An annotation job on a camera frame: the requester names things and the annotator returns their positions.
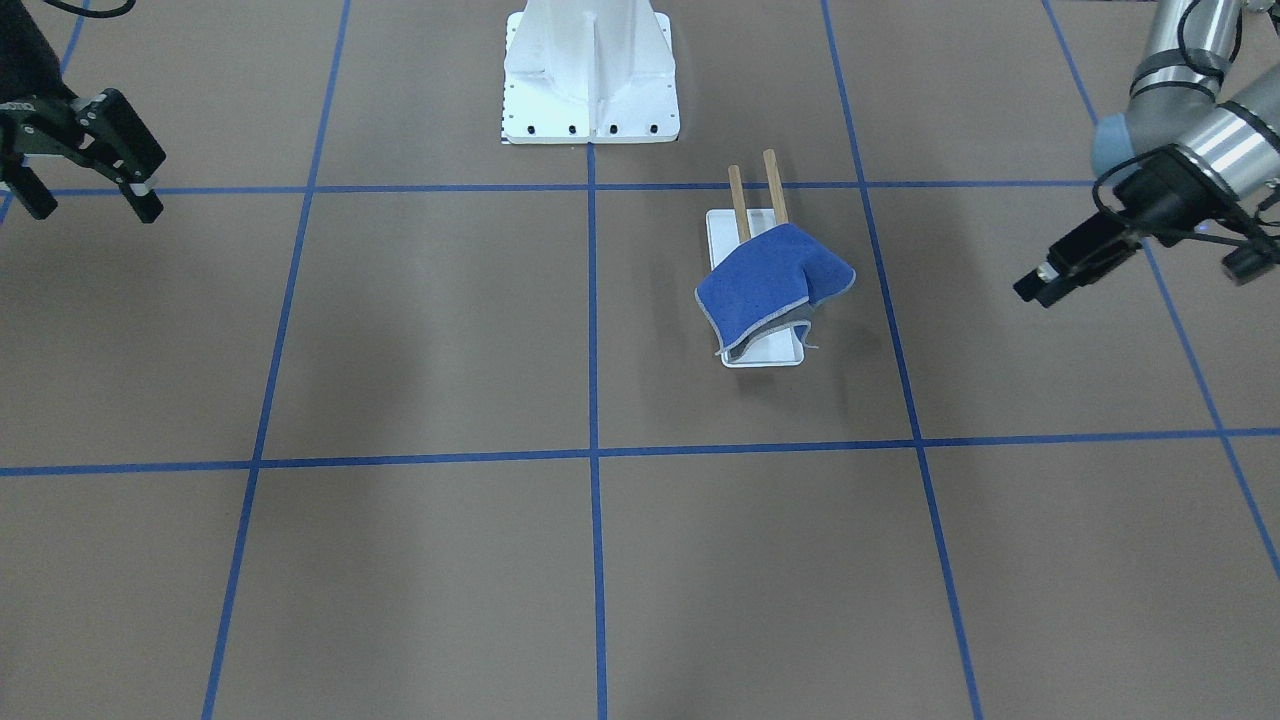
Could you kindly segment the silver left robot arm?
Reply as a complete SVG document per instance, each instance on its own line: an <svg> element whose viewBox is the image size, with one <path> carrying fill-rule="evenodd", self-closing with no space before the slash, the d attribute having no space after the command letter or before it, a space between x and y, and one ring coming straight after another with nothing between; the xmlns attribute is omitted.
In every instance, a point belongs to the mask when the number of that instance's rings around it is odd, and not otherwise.
<svg viewBox="0 0 1280 720"><path fill-rule="evenodd" d="M1015 283L1023 301L1050 307L1106 277L1146 240L1224 245L1222 270L1235 284L1277 265L1277 236L1263 219L1277 195L1244 209L1249 196L1277 188L1277 70L1220 95L1245 9L1244 1L1158 4L1126 109L1094 131L1094 215Z"/></svg>

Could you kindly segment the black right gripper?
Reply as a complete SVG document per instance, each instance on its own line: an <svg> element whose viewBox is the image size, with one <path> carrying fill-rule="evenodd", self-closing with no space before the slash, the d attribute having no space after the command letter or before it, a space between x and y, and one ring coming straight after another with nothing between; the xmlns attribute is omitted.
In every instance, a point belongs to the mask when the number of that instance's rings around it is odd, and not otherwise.
<svg viewBox="0 0 1280 720"><path fill-rule="evenodd" d="M120 91L28 95L4 102L1 122L4 158L65 158L120 184L141 223L152 224L164 213L151 177L166 151ZM36 220L58 209L49 187L26 165L9 165L8 188Z"/></svg>

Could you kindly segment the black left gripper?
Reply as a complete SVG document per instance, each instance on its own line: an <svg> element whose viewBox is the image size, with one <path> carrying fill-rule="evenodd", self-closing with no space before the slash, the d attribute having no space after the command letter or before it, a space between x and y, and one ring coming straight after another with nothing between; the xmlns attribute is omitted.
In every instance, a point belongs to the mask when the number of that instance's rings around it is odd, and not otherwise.
<svg viewBox="0 0 1280 720"><path fill-rule="evenodd" d="M1198 232L1210 219L1225 217L1233 201L1225 190L1180 149L1167 146L1121 163L1100 177L1093 188L1096 214L1050 246L1046 263L1028 272L1012 288L1021 301L1051 307L1080 287L1074 275L1107 275L1140 249L1142 240L1183 240L1245 245L1244 240Z"/></svg>

